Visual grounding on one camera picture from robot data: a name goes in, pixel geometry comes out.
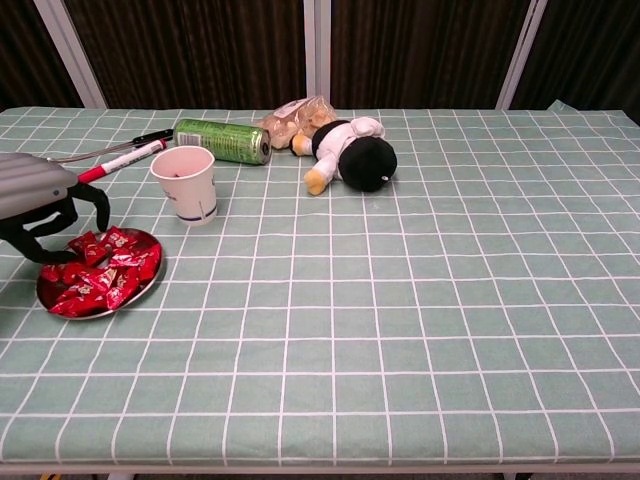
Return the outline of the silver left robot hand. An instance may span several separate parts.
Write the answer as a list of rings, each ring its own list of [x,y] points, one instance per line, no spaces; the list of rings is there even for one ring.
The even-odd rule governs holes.
[[[64,264],[75,254],[49,251],[38,239],[72,225],[78,214],[74,201],[84,200],[97,210],[101,232],[109,228],[110,203],[106,193],[90,183],[106,173],[96,167],[81,175],[61,164],[28,153],[1,155],[1,238],[39,264]]]

